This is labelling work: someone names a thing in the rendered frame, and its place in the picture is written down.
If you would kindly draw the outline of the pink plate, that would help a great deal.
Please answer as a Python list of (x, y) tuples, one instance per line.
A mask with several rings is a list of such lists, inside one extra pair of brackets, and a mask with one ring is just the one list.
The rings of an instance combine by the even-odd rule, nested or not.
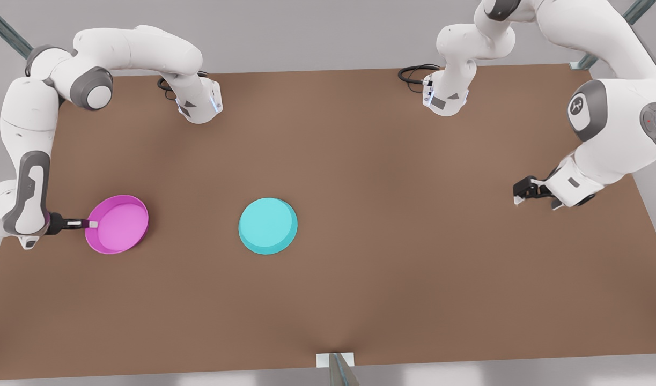
[(89, 214), (97, 229), (85, 229), (87, 244), (102, 254), (119, 254), (139, 244), (149, 229), (146, 205), (136, 196), (117, 195), (102, 201)]

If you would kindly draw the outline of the blue plate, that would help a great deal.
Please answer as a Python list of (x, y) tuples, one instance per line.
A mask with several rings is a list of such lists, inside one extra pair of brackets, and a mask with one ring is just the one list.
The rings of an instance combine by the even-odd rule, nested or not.
[(242, 244), (259, 255), (283, 251), (295, 240), (298, 217), (286, 201), (259, 198), (244, 209), (239, 218), (239, 238)]

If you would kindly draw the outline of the silver frame post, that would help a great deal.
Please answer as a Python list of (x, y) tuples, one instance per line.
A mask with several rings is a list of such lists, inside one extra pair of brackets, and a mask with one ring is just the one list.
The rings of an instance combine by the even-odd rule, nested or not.
[(330, 386), (360, 386), (352, 368), (355, 366), (353, 352), (318, 353), (316, 367), (328, 367)]
[(33, 47), (0, 15), (0, 38), (9, 46), (27, 59)]
[(575, 71), (590, 70), (603, 61), (616, 78), (645, 79), (656, 77), (656, 58), (634, 29), (634, 24), (649, 10), (656, 11), (656, 0), (633, 0), (620, 14), (613, 4), (619, 0), (575, 0), (578, 9), (570, 11), (575, 27), (569, 27), (576, 42), (571, 49), (585, 52), (570, 63)]

